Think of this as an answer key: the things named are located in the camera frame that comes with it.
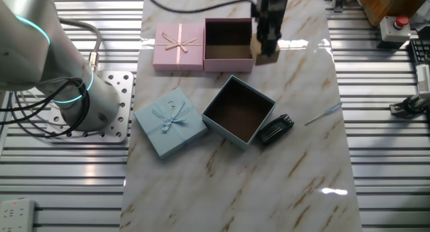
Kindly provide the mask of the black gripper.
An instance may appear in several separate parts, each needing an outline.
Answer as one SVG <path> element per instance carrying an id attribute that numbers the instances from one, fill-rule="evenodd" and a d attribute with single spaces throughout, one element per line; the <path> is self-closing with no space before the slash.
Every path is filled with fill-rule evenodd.
<path id="1" fill-rule="evenodd" d="M 263 27 L 261 50 L 262 53 L 271 56 L 280 38 L 280 29 L 286 12 L 288 0 L 257 0 L 256 12 L 253 15 L 258 26 Z"/>

